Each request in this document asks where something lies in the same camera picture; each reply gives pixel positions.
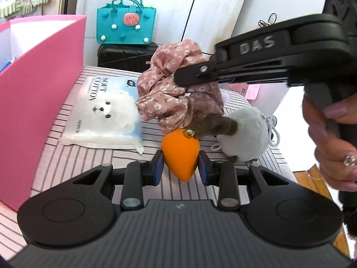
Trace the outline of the right hand with ring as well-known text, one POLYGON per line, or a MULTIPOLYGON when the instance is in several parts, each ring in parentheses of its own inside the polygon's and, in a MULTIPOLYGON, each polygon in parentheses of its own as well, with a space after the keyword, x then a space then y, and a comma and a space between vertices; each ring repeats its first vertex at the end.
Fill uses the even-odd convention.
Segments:
POLYGON ((356 125, 356 95, 318 111, 310 97, 303 99, 303 118, 309 125, 309 136, 316 144, 315 158, 325 181, 339 191, 356 191, 356 163, 344 164, 347 157, 356 157, 356 147, 343 141, 326 127, 326 119, 339 124, 356 125))

